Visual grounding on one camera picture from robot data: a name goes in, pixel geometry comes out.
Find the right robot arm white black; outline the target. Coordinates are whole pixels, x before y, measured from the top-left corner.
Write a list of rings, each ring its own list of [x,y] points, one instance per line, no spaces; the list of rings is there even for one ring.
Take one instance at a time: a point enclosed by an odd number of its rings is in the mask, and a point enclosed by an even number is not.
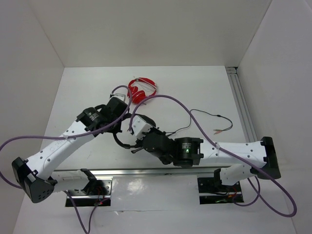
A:
[[[281,178],[276,151],[271,137],[249,143],[211,143],[196,137],[168,138],[164,132],[143,133],[142,147],[164,165],[190,168],[201,161],[227,164],[214,171],[213,186],[218,191],[237,182],[257,177],[264,180]]]

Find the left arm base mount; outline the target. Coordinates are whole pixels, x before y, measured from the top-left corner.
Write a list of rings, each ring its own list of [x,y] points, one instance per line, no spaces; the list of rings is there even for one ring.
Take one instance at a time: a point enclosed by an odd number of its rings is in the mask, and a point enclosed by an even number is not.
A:
[[[78,185],[67,190],[77,207],[111,206],[112,176],[96,177],[88,169],[80,169],[82,178],[75,179]]]

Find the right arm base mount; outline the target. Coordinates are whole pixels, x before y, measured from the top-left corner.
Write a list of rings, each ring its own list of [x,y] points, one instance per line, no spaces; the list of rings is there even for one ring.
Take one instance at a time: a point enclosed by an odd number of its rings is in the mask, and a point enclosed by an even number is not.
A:
[[[233,186],[216,187],[212,177],[198,177],[200,205],[244,203],[240,182]]]

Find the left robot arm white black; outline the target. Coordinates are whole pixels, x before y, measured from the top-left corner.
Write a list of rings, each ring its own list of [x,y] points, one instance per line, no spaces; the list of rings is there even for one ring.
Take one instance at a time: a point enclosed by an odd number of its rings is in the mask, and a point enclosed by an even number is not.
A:
[[[111,133],[121,122],[121,115],[129,109],[118,97],[111,97],[106,105],[89,107],[63,133],[40,152],[27,159],[20,157],[12,162],[18,184],[33,203],[44,201],[53,192],[82,191],[86,195],[102,192],[101,180],[88,169],[57,172],[55,169],[85,143],[103,133]]]

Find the black headset with microphone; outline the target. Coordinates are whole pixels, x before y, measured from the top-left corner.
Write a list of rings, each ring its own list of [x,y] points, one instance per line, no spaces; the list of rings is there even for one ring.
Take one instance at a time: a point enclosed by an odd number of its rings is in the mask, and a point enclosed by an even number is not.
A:
[[[124,149],[138,149],[138,151],[140,150],[140,148],[142,147],[142,139],[144,138],[143,134],[139,134],[138,136],[136,136],[136,143],[131,145],[131,144],[125,144],[122,141],[120,141],[117,137],[117,133],[121,133],[121,124],[124,120],[129,119],[131,117],[131,113],[127,113],[125,114],[122,119],[119,121],[118,125],[114,128],[113,130],[113,138],[115,140],[115,142],[122,148]],[[152,127],[156,127],[156,123],[154,122],[154,120],[152,120],[151,118],[142,115],[142,114],[136,114],[136,116],[140,117],[142,120],[144,120],[146,123],[150,124]]]

